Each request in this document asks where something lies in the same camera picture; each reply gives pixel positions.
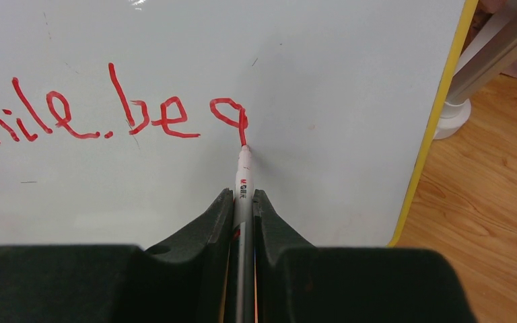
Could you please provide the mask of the white red marker pen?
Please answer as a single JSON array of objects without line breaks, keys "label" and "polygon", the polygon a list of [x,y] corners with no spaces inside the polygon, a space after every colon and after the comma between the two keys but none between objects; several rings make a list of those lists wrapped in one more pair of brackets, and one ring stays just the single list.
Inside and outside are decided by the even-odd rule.
[{"label": "white red marker pen", "polygon": [[251,164],[250,147],[244,145],[238,156],[234,196],[234,229],[237,241],[235,322],[254,322],[254,184]]}]

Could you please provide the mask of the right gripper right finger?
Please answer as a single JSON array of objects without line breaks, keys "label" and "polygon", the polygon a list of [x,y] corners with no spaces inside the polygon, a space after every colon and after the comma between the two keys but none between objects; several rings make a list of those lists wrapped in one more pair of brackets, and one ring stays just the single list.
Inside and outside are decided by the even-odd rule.
[{"label": "right gripper right finger", "polygon": [[317,247],[253,200],[259,322],[475,322],[450,263],[419,248]]}]

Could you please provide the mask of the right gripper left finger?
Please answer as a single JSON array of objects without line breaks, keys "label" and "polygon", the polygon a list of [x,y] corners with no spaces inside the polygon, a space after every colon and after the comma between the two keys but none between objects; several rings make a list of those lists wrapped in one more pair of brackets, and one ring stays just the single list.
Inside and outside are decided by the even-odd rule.
[{"label": "right gripper left finger", "polygon": [[233,197],[148,249],[0,246],[0,322],[218,322]]}]

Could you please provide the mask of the yellow framed whiteboard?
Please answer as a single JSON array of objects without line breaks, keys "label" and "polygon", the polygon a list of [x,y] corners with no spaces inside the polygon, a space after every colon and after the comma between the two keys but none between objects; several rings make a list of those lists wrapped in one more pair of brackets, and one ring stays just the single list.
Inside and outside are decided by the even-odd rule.
[{"label": "yellow framed whiteboard", "polygon": [[474,1],[0,1],[0,245],[150,246],[252,177],[319,246],[399,238]]}]

